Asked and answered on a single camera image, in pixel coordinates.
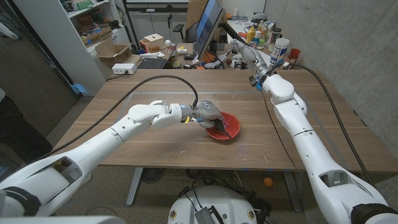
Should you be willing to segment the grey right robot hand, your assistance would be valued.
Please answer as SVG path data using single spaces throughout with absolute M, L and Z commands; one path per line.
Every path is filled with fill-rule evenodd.
M 255 79 L 260 83 L 263 83 L 271 74 L 271 69 L 266 64 L 259 51 L 246 45 L 238 39 L 231 40 L 230 44 L 233 46 L 233 49 L 238 51 L 243 56 L 251 70 L 255 71 Z

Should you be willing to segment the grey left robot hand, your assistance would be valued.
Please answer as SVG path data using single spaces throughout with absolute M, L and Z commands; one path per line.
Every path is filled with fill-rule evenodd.
M 224 121 L 224 117 L 211 101 L 199 101 L 192 109 L 192 115 L 203 128 L 212 128 L 215 121 Z

